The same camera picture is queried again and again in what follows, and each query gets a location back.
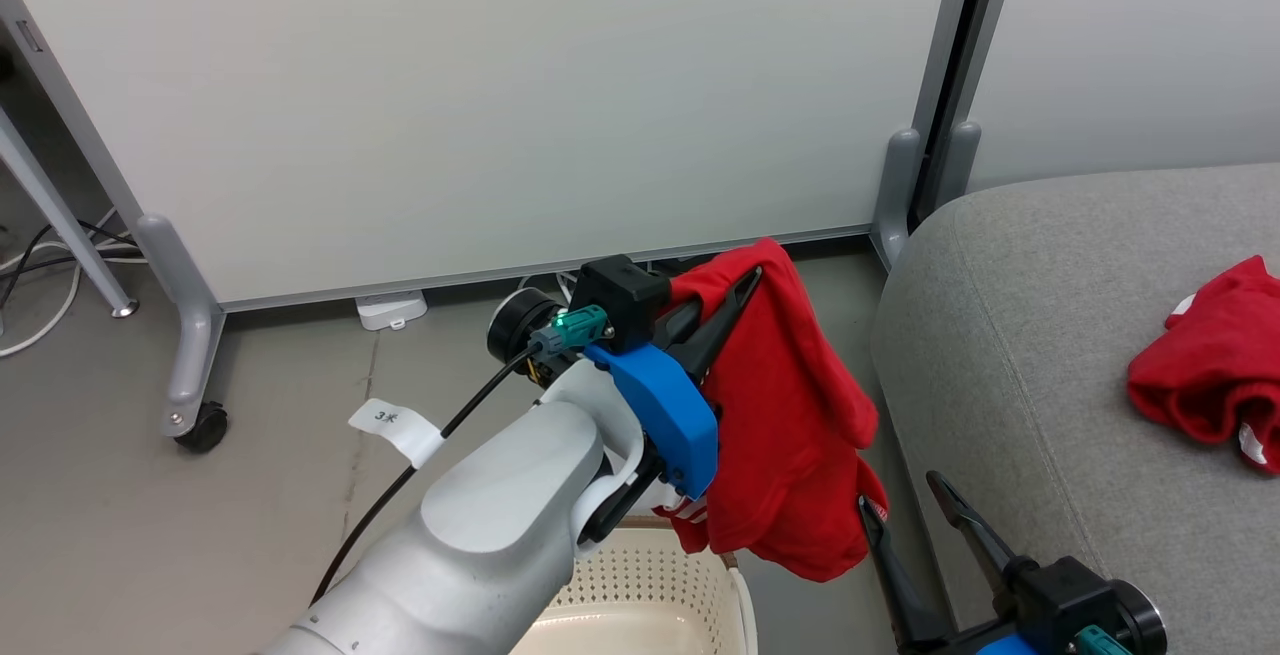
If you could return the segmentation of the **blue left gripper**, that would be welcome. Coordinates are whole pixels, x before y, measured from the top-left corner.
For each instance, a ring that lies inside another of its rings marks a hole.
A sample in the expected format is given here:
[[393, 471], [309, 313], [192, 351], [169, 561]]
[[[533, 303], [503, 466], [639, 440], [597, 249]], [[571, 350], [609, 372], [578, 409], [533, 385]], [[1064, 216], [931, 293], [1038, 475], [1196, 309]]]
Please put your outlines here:
[[[703, 383], [745, 313], [763, 276], [751, 267], [726, 290], [707, 319], [698, 298], [682, 301], [654, 322], [653, 344], [614, 354], [586, 345], [584, 354], [605, 365], [616, 389], [666, 464], [666, 481], [698, 500], [718, 470], [718, 421], [695, 383]], [[678, 344], [678, 363], [659, 348]]]

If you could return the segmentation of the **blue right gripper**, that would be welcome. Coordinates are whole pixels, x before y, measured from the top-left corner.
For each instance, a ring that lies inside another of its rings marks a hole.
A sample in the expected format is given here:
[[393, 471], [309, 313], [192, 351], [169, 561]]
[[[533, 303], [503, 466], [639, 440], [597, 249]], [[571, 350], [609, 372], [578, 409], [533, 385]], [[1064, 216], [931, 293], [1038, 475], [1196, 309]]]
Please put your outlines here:
[[[1036, 562], [1015, 554], [940, 471], [928, 471], [925, 482], [943, 518], [965, 539], [991, 588], [1010, 588], [1021, 573], [1036, 569]], [[878, 504], [859, 496], [858, 509], [899, 655], [1039, 655], [1019, 635], [1016, 618], [997, 618], [965, 631], [946, 626], [922, 599], [897, 558]]]

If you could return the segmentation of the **red garment with white stripes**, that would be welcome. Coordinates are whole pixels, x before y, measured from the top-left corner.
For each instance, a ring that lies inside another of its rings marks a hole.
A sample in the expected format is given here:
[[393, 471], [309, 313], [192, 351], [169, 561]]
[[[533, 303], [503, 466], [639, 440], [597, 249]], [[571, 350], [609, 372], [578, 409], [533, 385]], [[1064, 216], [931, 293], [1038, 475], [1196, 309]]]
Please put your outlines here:
[[719, 408], [718, 470], [698, 500], [658, 508], [686, 553], [746, 550], [813, 582], [868, 553], [858, 503], [890, 501], [861, 453], [878, 412], [819, 326], [792, 260], [776, 241], [726, 251], [676, 278], [678, 304], [709, 313], [741, 278], [760, 281], [701, 391]]

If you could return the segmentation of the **grey fabric sofa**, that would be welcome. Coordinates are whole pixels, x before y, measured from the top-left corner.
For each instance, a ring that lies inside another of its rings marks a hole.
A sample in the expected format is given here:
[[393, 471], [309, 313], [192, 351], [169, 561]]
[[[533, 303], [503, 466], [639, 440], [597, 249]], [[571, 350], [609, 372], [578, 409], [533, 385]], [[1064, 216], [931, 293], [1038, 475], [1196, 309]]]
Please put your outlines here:
[[929, 471], [1016, 553], [1140, 588], [1170, 655], [1280, 655], [1280, 478], [1125, 390], [1176, 304], [1253, 255], [1280, 276], [1280, 162], [993, 187], [918, 226], [870, 353], [956, 624], [992, 596]]

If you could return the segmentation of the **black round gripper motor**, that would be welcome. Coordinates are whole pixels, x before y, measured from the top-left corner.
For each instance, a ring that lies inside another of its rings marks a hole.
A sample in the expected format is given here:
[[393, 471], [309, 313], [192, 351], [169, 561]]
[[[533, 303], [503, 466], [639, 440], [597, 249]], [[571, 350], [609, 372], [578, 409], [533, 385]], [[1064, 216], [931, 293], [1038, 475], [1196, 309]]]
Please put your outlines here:
[[1123, 628], [1114, 638], [1130, 655], [1167, 655], [1169, 637], [1158, 608], [1138, 587], [1111, 580]]
[[493, 312], [486, 351], [502, 363], [511, 362], [529, 345], [531, 333], [547, 326], [562, 310], [563, 304], [535, 287], [512, 292]]

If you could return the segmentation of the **grey partition foot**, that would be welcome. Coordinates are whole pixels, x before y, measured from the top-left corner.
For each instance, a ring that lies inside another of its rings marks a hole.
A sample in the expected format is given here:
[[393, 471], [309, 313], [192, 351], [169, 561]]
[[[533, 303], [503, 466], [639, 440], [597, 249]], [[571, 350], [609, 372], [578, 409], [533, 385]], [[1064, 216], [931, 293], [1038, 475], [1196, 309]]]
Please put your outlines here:
[[[941, 159], [936, 209], [965, 194], [980, 136], [982, 127], [977, 122], [961, 122], [950, 130], [947, 152]], [[924, 139], [914, 128], [897, 130], [888, 139], [870, 225], [873, 248], [887, 271], [893, 267], [909, 237], [908, 217], [923, 157]]]
[[137, 219], [133, 232], [148, 267], [169, 296], [179, 319], [179, 339], [163, 414], [163, 432], [173, 440], [193, 427], [200, 406], [206, 403], [205, 389], [227, 313], [168, 217], [143, 214]]

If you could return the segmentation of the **cream perforated laundry basket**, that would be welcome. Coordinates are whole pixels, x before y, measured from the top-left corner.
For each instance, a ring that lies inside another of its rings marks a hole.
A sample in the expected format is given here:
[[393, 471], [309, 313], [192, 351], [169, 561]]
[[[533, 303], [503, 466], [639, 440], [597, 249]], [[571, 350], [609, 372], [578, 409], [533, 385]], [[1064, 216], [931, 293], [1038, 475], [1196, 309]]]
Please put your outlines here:
[[685, 553], [657, 518], [625, 519], [511, 655], [759, 655], [732, 554]]

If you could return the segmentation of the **white power strip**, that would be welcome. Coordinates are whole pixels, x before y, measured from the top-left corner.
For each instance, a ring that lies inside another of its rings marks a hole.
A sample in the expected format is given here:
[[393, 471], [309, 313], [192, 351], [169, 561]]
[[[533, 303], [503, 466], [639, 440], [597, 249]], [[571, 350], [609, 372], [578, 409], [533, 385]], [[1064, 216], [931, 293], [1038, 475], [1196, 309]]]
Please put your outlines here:
[[399, 331], [407, 322], [428, 313], [422, 290], [385, 292], [379, 296], [361, 296], [355, 299], [361, 326], [367, 331]]

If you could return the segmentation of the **large white partition panel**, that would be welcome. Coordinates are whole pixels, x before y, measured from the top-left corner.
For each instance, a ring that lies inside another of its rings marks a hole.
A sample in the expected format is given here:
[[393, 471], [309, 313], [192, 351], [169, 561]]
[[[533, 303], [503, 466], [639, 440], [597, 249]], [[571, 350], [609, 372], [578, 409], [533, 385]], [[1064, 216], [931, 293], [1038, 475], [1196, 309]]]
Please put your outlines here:
[[215, 301], [872, 223], [942, 0], [20, 0]]

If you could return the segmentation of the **black caster wheel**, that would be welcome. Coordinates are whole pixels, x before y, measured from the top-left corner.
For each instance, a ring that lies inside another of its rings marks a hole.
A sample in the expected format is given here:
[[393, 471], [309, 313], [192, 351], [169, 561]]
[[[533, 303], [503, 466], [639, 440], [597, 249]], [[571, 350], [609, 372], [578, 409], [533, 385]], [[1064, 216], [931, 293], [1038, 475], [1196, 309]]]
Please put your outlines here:
[[180, 436], [173, 438], [174, 443], [191, 454], [204, 455], [215, 449], [225, 438], [229, 430], [229, 414], [220, 403], [206, 400], [200, 406], [193, 427]]

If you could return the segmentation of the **grey metal table leg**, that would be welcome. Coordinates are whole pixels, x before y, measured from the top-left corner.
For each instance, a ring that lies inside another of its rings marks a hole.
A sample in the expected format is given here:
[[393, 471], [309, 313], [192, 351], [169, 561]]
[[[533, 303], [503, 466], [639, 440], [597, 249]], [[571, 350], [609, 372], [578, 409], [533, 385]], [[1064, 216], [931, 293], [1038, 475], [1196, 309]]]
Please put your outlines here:
[[47, 219], [50, 230], [55, 232], [72, 257], [76, 258], [79, 272], [90, 278], [90, 281], [110, 304], [111, 316], [127, 319], [137, 312], [137, 301], [125, 294], [120, 283], [109, 271], [108, 264], [91, 235], [102, 235], [116, 246], [128, 246], [133, 249], [137, 248], [136, 242], [128, 239], [127, 235], [111, 234], [102, 226], [86, 225], [74, 217], [72, 209], [58, 193], [45, 168], [35, 157], [4, 107], [0, 107], [0, 162], [9, 168], [32, 203], [36, 203], [36, 207], [41, 210], [44, 217]]

